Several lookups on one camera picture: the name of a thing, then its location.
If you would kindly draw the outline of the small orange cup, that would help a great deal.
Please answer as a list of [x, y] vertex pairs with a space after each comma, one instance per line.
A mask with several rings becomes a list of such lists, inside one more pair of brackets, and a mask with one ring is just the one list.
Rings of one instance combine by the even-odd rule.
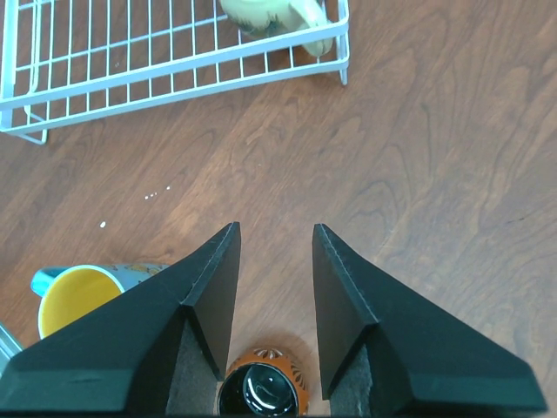
[[220, 415], [298, 417], [306, 415], [310, 392], [305, 370], [282, 347], [250, 348], [229, 367], [218, 391]]

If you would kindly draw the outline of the blue mug with yellow inside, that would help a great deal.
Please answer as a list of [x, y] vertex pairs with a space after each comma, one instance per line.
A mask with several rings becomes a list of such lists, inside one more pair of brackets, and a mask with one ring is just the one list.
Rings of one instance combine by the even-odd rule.
[[148, 263], [83, 264], [36, 271], [30, 288], [41, 298], [37, 314], [39, 338], [54, 334], [166, 267]]

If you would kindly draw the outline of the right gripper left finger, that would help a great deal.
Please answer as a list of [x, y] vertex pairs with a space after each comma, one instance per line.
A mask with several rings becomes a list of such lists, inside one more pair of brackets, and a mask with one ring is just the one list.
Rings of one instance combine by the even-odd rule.
[[161, 273], [24, 349], [4, 413], [210, 413], [232, 332], [241, 251], [233, 222]]

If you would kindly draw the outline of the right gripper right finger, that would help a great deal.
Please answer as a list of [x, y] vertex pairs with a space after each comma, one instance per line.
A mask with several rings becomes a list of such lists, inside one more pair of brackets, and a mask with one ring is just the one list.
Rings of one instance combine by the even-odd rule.
[[323, 397], [334, 416], [536, 416], [531, 367], [317, 224], [312, 275]]

